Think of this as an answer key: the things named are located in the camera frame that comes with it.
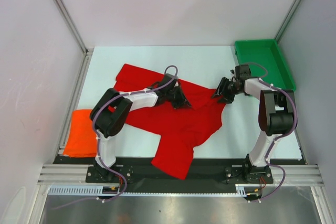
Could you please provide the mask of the red t-shirt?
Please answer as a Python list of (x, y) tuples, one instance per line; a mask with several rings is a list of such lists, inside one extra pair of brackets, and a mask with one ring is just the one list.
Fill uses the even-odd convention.
[(211, 96), (215, 92), (181, 80), (191, 108), (175, 109), (169, 102), (131, 111), (128, 125), (160, 135), (152, 165), (178, 179), (185, 179), (194, 158), (194, 148), (205, 143), (222, 127), (225, 104)]

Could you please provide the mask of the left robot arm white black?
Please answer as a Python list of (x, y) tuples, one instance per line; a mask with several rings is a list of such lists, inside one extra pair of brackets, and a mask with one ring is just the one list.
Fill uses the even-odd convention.
[(119, 92), (108, 89), (90, 113), (92, 128), (96, 134), (97, 154), (95, 166), (98, 176), (105, 182), (115, 178), (116, 135), (122, 130), (131, 111), (152, 108), (169, 102), (175, 109), (192, 105), (182, 91), (178, 77), (165, 74), (160, 82), (137, 91)]

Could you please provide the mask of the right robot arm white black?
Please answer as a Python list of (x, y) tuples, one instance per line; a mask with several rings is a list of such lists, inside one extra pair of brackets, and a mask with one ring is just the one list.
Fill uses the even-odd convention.
[(219, 103), (231, 104), (241, 93), (259, 101), (260, 134), (242, 166), (227, 168), (226, 177), (229, 184), (256, 184), (271, 177), (271, 154), (280, 140), (296, 129), (297, 109), (292, 90), (283, 90), (254, 77), (247, 63), (236, 66), (231, 79), (223, 77), (212, 97), (218, 98)]

